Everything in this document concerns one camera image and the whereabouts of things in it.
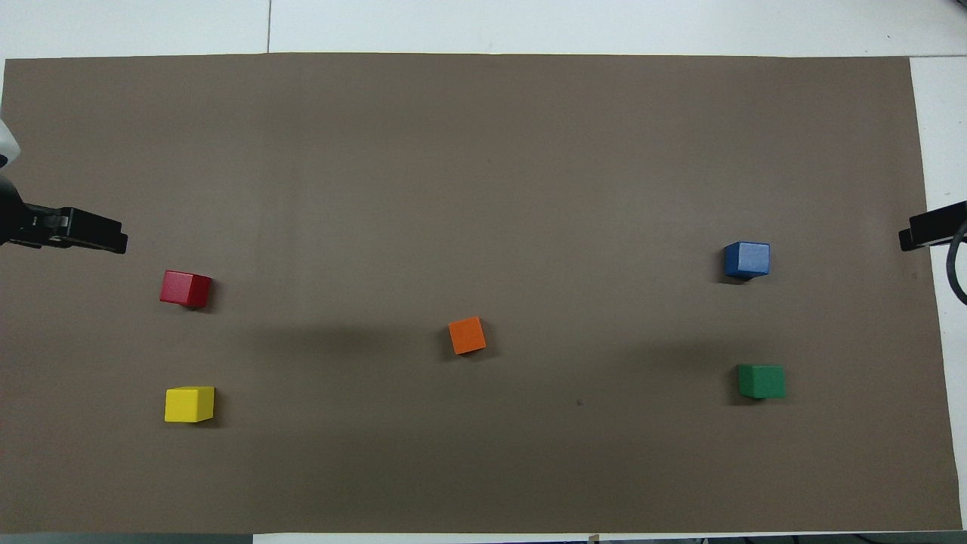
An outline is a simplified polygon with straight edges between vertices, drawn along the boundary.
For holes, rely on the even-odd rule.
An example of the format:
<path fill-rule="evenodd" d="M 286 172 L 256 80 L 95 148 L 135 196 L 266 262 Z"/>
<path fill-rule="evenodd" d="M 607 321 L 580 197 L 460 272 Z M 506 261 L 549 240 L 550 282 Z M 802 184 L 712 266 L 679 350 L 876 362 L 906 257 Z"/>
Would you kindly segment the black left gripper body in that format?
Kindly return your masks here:
<path fill-rule="evenodd" d="M 59 237 L 65 215 L 59 208 L 31 206 L 7 177 L 1 176 L 1 245 L 13 243 L 29 248 L 66 249 L 72 243 Z"/>

